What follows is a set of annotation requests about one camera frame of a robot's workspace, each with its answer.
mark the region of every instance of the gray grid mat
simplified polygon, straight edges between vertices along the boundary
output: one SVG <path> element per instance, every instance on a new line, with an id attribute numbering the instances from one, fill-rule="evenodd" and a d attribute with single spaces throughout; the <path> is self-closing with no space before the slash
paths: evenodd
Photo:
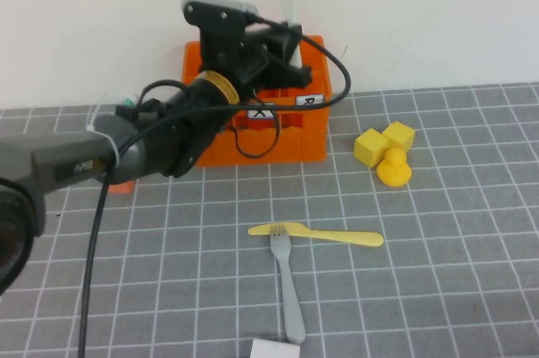
<path id="1" fill-rule="evenodd" d="M 5 110 L 0 134 L 80 131 L 89 107 Z M 409 185 L 351 156 L 368 128 L 416 129 Z M 111 195 L 88 357 L 247 357 L 285 339 L 258 222 L 382 232 L 380 248 L 294 239 L 302 357 L 539 355 L 539 83 L 356 94 L 331 111 L 324 163 L 153 176 Z M 0 358 L 75 355 L 99 187 L 47 197 L 45 235 L 0 299 Z"/>

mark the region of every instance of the sticker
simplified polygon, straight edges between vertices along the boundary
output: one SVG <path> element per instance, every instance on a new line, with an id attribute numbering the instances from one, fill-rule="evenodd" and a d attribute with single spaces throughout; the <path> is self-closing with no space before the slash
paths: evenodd
<path id="1" fill-rule="evenodd" d="M 271 120 L 274 118 L 274 113 L 270 110 L 248 110 L 247 117 L 251 120 Z"/>
<path id="2" fill-rule="evenodd" d="M 313 105 L 323 103 L 323 94 L 298 95 L 296 105 Z"/>

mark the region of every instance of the yellow block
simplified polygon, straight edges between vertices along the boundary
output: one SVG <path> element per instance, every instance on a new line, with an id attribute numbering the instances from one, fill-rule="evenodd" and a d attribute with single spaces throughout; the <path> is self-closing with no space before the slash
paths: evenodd
<path id="1" fill-rule="evenodd" d="M 354 157 L 368 167 L 376 166 L 389 148 L 389 139 L 374 129 L 369 129 L 355 139 Z"/>
<path id="2" fill-rule="evenodd" d="M 407 152 L 414 143 L 415 130 L 395 121 L 382 132 L 382 135 L 389 139 L 389 147 L 400 147 Z"/>

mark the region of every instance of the white zip tie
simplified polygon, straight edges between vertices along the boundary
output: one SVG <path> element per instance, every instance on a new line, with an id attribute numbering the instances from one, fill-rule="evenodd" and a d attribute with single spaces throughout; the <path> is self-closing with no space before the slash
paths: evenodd
<path id="1" fill-rule="evenodd" d="M 101 107 L 101 104 L 95 107 L 95 111 L 93 112 L 92 119 L 90 120 L 89 124 L 86 125 L 86 131 L 93 132 L 96 135 L 100 135 L 109 139 L 110 145 L 112 146 L 112 150 L 115 152 L 116 168 L 118 168 L 118 166 L 120 165 L 120 151 L 118 150 L 118 147 L 116 146 L 115 140 L 111 136 L 107 135 L 106 133 L 95 130 L 94 123 L 95 123 L 95 119 L 98 116 L 98 111 L 100 107 Z"/>

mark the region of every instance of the black cable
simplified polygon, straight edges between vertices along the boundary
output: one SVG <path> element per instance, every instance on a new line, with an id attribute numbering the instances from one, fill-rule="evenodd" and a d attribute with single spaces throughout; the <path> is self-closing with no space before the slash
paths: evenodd
<path id="1" fill-rule="evenodd" d="M 249 110 L 256 110 L 256 111 L 268 110 L 268 111 L 271 111 L 272 113 L 275 113 L 276 115 L 276 111 L 321 110 L 323 108 L 328 108 L 333 104 L 337 104 L 341 99 L 345 98 L 348 95 L 348 92 L 350 91 L 350 88 L 352 85 L 350 73 L 348 72 L 348 70 L 346 70 L 346 67 L 341 63 L 341 61 L 334 54 L 332 54 L 323 46 L 319 45 L 316 41 L 310 39 L 308 36 L 303 35 L 302 33 L 297 32 L 294 29 L 290 28 L 287 24 L 279 24 L 274 21 L 270 21 L 268 19 L 263 19 L 251 13 L 249 13 L 248 16 L 255 23 L 266 24 L 274 29 L 289 32 L 290 34 L 294 35 L 296 38 L 304 40 L 309 45 L 313 46 L 315 49 L 322 52 L 343 73 L 343 77 L 344 77 L 343 91 L 339 93 L 338 95 L 334 96 L 332 99 L 328 101 L 324 101 L 322 103 L 318 103 L 318 104 L 270 105 L 270 104 L 263 103 L 259 105 L 253 105 L 253 104 L 219 105 L 219 106 L 197 107 L 197 108 L 179 110 L 169 116 L 162 118 L 161 120 L 158 120 L 154 124 L 148 126 L 148 128 L 146 128 L 144 131 L 141 131 L 137 133 L 136 135 L 133 135 L 130 139 L 128 139 L 119 149 L 120 159 L 125 155 L 125 153 L 131 146 L 133 146 L 135 143 L 140 141 L 144 136 L 150 134 L 157 128 L 163 127 L 171 122 L 184 118 L 187 115 L 198 114 L 201 112 L 207 112 L 207 113 L 222 112 L 222 111 L 239 112 L 239 111 L 249 111 Z M 146 95 L 152 89 L 156 87 L 167 86 L 167 85 L 172 86 L 172 87 L 177 87 L 180 89 L 185 89 L 187 87 L 184 83 L 178 82 L 176 80 L 160 80 L 158 82 L 155 82 L 146 86 L 142 90 L 139 103 L 141 103 L 141 100 L 143 99 L 144 95 Z M 88 308 L 89 308 L 89 302 L 90 302 L 90 285 L 91 285 L 90 283 L 92 280 L 93 257 L 95 255 L 95 248 L 97 245 L 99 226 L 101 224 L 101 217 L 103 216 L 104 203 L 107 198 L 110 181 L 112 180 L 114 171 L 115 171 L 115 164 L 114 165 L 111 164 L 111 166 L 107 170 L 107 173 L 104 177 L 103 186 L 101 187 L 101 193 L 99 195 L 98 205 L 96 206 L 95 217 L 93 219 L 92 232 L 90 234 L 90 240 L 88 242 L 88 254 L 87 254 L 87 260 L 86 260 L 86 266 L 85 266 L 85 272 L 84 272 L 84 280 L 83 280 L 83 298 L 81 300 L 81 320 L 80 320 L 80 326 L 79 326 L 78 353 L 77 353 L 78 358 L 84 358 L 85 351 L 86 351 L 86 333 L 87 333 L 87 328 L 88 328 Z"/>
<path id="2" fill-rule="evenodd" d="M 95 208 L 95 216 L 93 218 L 92 232 L 88 241 L 88 253 L 86 255 L 86 266 L 84 267 L 83 280 L 83 298 L 81 299 L 81 320 L 78 330 L 78 358 L 84 358 L 86 351 L 86 335 L 88 329 L 88 308 L 90 305 L 90 284 L 92 282 L 93 257 L 95 248 L 98 242 L 98 232 L 101 226 L 101 217 L 103 216 L 104 203 L 107 200 L 109 193 L 110 181 L 114 174 L 116 163 L 112 162 L 107 173 L 104 176 L 101 193 L 99 194 L 98 205 Z"/>
<path id="3" fill-rule="evenodd" d="M 253 90 L 253 99 L 259 103 L 259 104 L 264 104 L 265 105 L 265 102 L 262 101 L 257 95 L 256 93 L 254 92 Z M 237 129 L 236 129 L 236 126 L 229 126 L 228 129 L 230 129 L 233 133 L 234 133 L 234 140 L 236 142 L 236 149 L 237 151 L 244 157 L 246 158 L 263 158 L 266 154 L 268 154 L 269 152 L 271 152 L 275 146 L 277 146 L 277 142 L 279 141 L 279 138 L 280 138 L 280 123 L 279 123 L 279 116 L 277 115 L 277 112 L 272 112 L 272 115 L 273 115 L 273 121 L 275 122 L 275 138 L 273 140 L 273 143 L 271 144 L 271 146 L 269 146 L 269 149 L 268 150 L 265 150 L 263 151 L 262 153 L 260 154 L 252 154 L 252 153 L 247 153 L 245 152 L 240 146 L 239 146 L 239 134 L 237 132 Z"/>
<path id="4" fill-rule="evenodd" d="M 187 84 L 182 83 L 178 80 L 169 80 L 169 79 L 157 80 L 156 82 L 153 82 L 152 84 L 148 84 L 142 90 L 141 97 L 136 102 L 136 107 L 140 108 L 140 106 L 142 105 L 142 100 L 144 100 L 144 97 L 146 96 L 146 94 L 148 94 L 150 91 L 152 91 L 153 89 L 157 87 L 163 87 L 163 86 L 176 87 L 176 88 L 179 88 L 180 90 L 185 90 L 187 88 Z"/>

